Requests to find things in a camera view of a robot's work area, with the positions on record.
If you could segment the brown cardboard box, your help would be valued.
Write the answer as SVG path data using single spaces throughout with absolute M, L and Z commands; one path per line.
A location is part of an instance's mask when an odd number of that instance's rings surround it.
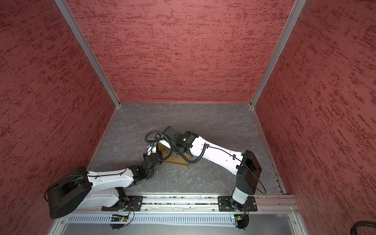
M 171 152 L 171 149 L 167 148 L 165 145 L 158 143 L 158 150 L 162 153 L 162 158 L 166 158 Z M 189 163 L 186 162 L 180 155 L 177 155 L 175 152 L 164 161 L 164 163 L 178 166 L 188 166 Z

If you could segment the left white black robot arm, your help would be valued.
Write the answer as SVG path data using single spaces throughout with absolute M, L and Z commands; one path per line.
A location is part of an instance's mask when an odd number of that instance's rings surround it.
M 123 210 L 128 200 L 124 189 L 154 176 L 162 164 L 162 153 L 144 154 L 140 165 L 123 170 L 94 172 L 78 167 L 54 182 L 45 193 L 51 219 L 62 218 L 76 209 L 102 207 L 104 211 Z

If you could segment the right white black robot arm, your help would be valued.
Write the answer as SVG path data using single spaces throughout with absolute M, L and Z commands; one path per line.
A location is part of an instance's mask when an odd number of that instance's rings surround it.
M 263 186 L 259 180 L 262 168 L 253 152 L 244 153 L 225 149 L 215 145 L 196 133 L 187 131 L 185 134 L 168 126 L 158 137 L 159 143 L 168 148 L 168 155 L 181 157 L 188 164 L 195 164 L 201 159 L 213 162 L 236 177 L 236 184 L 228 203 L 222 202 L 233 211 L 247 211 L 248 198 Z

